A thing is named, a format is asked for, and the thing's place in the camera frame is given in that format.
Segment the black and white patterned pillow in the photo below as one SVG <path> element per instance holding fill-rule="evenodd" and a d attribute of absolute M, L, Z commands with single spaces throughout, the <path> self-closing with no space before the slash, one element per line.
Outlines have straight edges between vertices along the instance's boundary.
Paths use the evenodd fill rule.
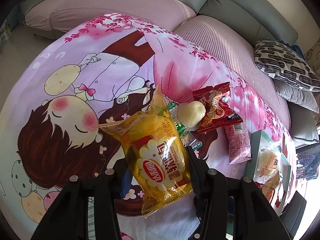
<path fill-rule="evenodd" d="M 320 81 L 308 64 L 292 49 L 277 41 L 258 41 L 254 62 L 271 78 L 302 90 L 320 92 Z"/>

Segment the cartoon girl's face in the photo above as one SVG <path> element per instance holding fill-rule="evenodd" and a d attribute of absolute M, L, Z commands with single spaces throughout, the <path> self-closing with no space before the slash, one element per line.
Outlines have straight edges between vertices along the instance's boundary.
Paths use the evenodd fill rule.
<path fill-rule="evenodd" d="M 53 99 L 48 106 L 48 114 L 53 125 L 57 124 L 69 135 L 71 147 L 89 145 L 94 140 L 101 141 L 98 134 L 98 119 L 92 108 L 75 96 Z"/>

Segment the pink blush cheek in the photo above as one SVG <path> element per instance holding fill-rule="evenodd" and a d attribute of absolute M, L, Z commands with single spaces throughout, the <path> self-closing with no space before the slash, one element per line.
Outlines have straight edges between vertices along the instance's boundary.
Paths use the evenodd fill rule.
<path fill-rule="evenodd" d="M 65 97 L 56 98 L 52 101 L 52 108 L 54 111 L 64 111 L 69 106 L 69 100 Z"/>
<path fill-rule="evenodd" d="M 90 132 L 94 132 L 98 128 L 98 119 L 95 113 L 87 112 L 82 118 L 83 127 Z"/>

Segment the pink bow tie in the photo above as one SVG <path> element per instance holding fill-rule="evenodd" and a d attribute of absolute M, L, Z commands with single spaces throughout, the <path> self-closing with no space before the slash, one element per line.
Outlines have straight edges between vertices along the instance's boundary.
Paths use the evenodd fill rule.
<path fill-rule="evenodd" d="M 86 91 L 90 97 L 92 97 L 93 94 L 96 92 L 95 89 L 87 88 L 84 84 L 81 84 L 81 86 L 79 87 L 79 90 Z"/>

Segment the pink snack package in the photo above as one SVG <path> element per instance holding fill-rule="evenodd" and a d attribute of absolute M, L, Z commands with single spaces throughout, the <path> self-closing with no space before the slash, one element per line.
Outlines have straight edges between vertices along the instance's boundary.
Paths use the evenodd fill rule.
<path fill-rule="evenodd" d="M 226 126 L 224 130 L 229 140 L 229 164 L 250 160 L 250 138 L 245 122 Z"/>

